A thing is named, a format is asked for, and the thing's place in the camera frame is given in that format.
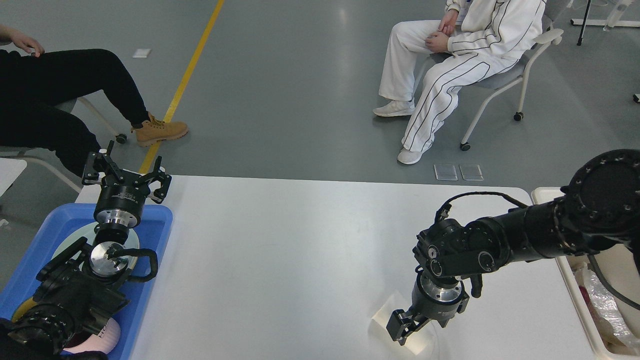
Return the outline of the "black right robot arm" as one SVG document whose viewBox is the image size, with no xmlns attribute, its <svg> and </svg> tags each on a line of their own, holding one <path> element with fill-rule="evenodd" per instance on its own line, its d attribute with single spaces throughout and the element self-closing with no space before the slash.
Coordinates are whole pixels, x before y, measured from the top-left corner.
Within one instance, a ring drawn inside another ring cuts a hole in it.
<svg viewBox="0 0 640 360">
<path fill-rule="evenodd" d="M 449 217 L 451 199 L 446 200 L 433 224 L 417 235 L 412 303 L 391 313 L 386 324 L 391 339 L 403 346 L 430 321 L 445 327 L 466 310 L 470 297 L 482 295 L 483 274 L 512 262 L 561 256 L 587 256 L 606 289 L 638 309 L 604 279 L 595 255 L 622 244 L 639 264 L 639 163 L 637 149 L 601 153 L 560 188 L 562 196 L 527 206 L 500 193 L 515 208 L 465 226 Z"/>
</svg>

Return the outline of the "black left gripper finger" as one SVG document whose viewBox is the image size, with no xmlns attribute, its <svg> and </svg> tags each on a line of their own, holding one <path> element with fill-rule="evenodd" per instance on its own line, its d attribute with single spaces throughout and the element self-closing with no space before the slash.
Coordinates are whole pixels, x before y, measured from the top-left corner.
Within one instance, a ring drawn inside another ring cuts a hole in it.
<svg viewBox="0 0 640 360">
<path fill-rule="evenodd" d="M 90 152 L 82 173 L 82 185 L 100 185 L 103 187 L 124 186 L 125 174 L 111 158 L 115 141 L 111 140 L 106 149 Z"/>
<path fill-rule="evenodd" d="M 166 199 L 172 181 L 172 176 L 162 167 L 162 159 L 158 156 L 153 169 L 135 180 L 135 189 L 156 204 L 162 204 Z"/>
</svg>

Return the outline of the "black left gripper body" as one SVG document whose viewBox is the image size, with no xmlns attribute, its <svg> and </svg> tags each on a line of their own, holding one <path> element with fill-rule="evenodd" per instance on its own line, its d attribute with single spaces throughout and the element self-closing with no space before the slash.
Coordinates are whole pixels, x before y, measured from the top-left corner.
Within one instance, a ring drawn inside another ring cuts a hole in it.
<svg viewBox="0 0 640 360">
<path fill-rule="evenodd" d="M 125 184 L 102 185 L 93 217 L 99 224 L 115 223 L 132 229 L 141 223 L 147 196 L 147 186 Z"/>
</svg>

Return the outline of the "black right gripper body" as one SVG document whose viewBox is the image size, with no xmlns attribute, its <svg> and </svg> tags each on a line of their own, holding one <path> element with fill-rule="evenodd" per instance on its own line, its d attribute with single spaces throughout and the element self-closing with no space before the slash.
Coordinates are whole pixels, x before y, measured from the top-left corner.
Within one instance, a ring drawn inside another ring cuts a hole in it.
<svg viewBox="0 0 640 360">
<path fill-rule="evenodd" d="M 445 328 L 457 313 L 466 310 L 470 296 L 463 283 L 453 277 L 433 278 L 419 272 L 412 291 L 411 329 L 422 329 L 430 321 Z"/>
</svg>

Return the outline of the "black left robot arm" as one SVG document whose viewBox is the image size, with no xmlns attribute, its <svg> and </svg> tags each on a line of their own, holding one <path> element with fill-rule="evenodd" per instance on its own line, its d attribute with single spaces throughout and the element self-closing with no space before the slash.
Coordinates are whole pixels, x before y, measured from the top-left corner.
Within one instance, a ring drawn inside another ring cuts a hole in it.
<svg viewBox="0 0 640 360">
<path fill-rule="evenodd" d="M 141 223 L 146 199 L 162 203 L 172 176 L 158 156 L 146 174 L 124 170 L 111 158 L 114 144 L 90 152 L 83 185 L 100 185 L 94 240 L 79 237 L 36 274 L 34 305 L 16 320 L 1 320 L 1 355 L 7 360 L 59 360 L 75 335 L 97 335 L 130 303 L 121 287 L 157 276 L 155 250 L 126 244 Z"/>
</svg>

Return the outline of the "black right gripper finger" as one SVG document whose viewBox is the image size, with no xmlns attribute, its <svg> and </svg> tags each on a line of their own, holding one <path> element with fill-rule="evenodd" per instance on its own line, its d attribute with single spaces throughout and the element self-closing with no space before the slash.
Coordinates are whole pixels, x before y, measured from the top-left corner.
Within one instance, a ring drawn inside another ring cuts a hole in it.
<svg viewBox="0 0 640 360">
<path fill-rule="evenodd" d="M 391 312 L 386 324 L 386 331 L 392 341 L 404 346 L 409 335 L 420 331 L 430 321 L 432 319 L 422 314 L 414 314 L 410 310 L 396 309 Z"/>
</svg>

